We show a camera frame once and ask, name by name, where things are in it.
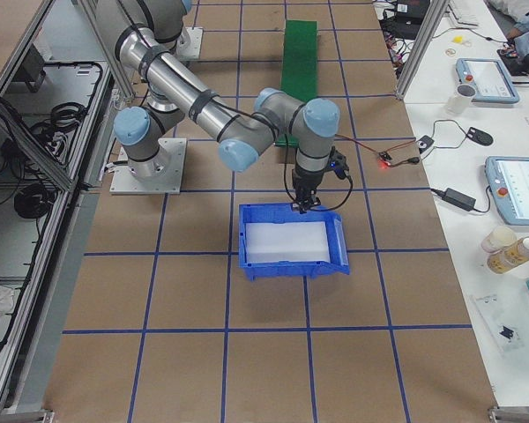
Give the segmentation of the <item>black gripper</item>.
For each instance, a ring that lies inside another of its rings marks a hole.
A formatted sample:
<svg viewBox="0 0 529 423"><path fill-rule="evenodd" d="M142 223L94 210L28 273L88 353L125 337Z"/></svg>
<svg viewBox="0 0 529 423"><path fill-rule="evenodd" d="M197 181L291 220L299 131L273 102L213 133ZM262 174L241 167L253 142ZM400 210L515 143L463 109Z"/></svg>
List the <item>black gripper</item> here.
<svg viewBox="0 0 529 423"><path fill-rule="evenodd" d="M317 187L323 180L323 171L311 172L302 167L295 167L292 170L292 183L295 191L295 197L292 197L291 210L304 214L307 212L306 205L298 198L310 198L308 209L315 210L321 205L317 193Z"/></svg>

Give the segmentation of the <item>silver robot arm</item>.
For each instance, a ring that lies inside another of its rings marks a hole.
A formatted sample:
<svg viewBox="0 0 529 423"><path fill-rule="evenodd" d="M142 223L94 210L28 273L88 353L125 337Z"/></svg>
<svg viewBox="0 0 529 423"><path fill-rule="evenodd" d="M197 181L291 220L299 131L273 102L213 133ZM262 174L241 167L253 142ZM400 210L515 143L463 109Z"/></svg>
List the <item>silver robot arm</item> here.
<svg viewBox="0 0 529 423"><path fill-rule="evenodd" d="M298 141L292 171L294 208L322 208L317 188L324 174L350 177L344 156L333 145L340 111L327 99L303 102L273 88L263 89L248 115L220 96L175 57L189 1L99 1L95 20L99 38L122 66L147 82L160 104L175 106L219 144L219 156L243 172L280 137Z"/></svg>

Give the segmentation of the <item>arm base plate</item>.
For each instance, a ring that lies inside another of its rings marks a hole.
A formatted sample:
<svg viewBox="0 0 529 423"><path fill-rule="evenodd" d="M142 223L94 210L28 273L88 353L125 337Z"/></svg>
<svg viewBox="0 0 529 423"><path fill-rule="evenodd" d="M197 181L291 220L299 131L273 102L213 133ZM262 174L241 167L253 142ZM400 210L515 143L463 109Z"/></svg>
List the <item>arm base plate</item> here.
<svg viewBox="0 0 529 423"><path fill-rule="evenodd" d="M175 57L181 62L196 62L200 58L204 29L187 27L182 29L175 45Z"/></svg>
<svg viewBox="0 0 529 423"><path fill-rule="evenodd" d="M113 168L111 194L180 194L187 139L162 137L158 142L158 154L145 162L129 160L124 148L120 148L118 160L124 164Z"/></svg>

